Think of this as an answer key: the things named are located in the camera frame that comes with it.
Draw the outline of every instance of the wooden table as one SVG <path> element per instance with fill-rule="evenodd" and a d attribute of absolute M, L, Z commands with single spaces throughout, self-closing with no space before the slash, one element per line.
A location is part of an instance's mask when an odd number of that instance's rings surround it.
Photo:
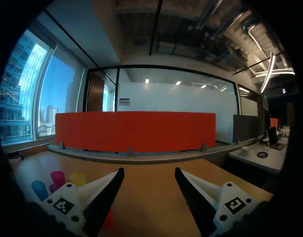
<path fill-rule="evenodd" d="M 267 191 L 204 159 L 154 165 L 118 165 L 78 160 L 44 151 L 25 158 L 18 165 L 15 176 L 26 198 L 40 202 L 30 184 L 41 180 L 49 187 L 52 171 L 61 170 L 66 177 L 72 172 L 83 172 L 87 182 L 91 182 L 119 167 L 125 169 L 125 178 L 112 205 L 114 227 L 102 229 L 100 237 L 199 237 L 199 230 L 174 178 L 175 167 L 219 186 L 232 181 L 257 201 L 272 197 Z"/>

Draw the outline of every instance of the window sill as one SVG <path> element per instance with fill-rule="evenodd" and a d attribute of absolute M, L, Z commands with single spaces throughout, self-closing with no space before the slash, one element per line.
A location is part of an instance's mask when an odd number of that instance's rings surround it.
<path fill-rule="evenodd" d="M 12 152 L 16 152 L 16 151 L 31 148 L 31 147 L 36 147 L 36 146 L 46 144 L 46 143 L 55 144 L 55 135 L 47 136 L 45 138 L 35 140 L 35 141 L 29 140 L 29 141 L 24 141 L 24 142 L 12 144 L 12 145 L 5 145 L 5 146 L 2 146 L 2 149 L 5 154 L 9 154 Z"/>

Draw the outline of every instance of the orange partition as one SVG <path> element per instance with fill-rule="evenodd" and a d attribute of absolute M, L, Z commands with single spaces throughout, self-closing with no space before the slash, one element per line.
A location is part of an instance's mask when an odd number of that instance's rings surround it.
<path fill-rule="evenodd" d="M 270 118 L 270 126 L 272 127 L 278 127 L 278 119 L 277 118 Z"/>
<path fill-rule="evenodd" d="M 56 143 L 97 151 L 167 152 L 215 146 L 213 113 L 85 112 L 56 114 Z"/>

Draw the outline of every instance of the pink plastic cup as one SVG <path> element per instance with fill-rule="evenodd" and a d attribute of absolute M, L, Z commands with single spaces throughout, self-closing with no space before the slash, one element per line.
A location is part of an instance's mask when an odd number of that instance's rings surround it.
<path fill-rule="evenodd" d="M 50 176 L 58 188 L 66 183 L 65 174 L 62 171 L 51 172 Z"/>

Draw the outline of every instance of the door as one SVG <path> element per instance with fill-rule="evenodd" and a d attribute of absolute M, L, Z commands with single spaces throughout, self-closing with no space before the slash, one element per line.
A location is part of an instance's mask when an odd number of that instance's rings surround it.
<path fill-rule="evenodd" d="M 95 73 L 90 75 L 89 94 L 87 98 L 87 112 L 102 111 L 104 81 Z"/>

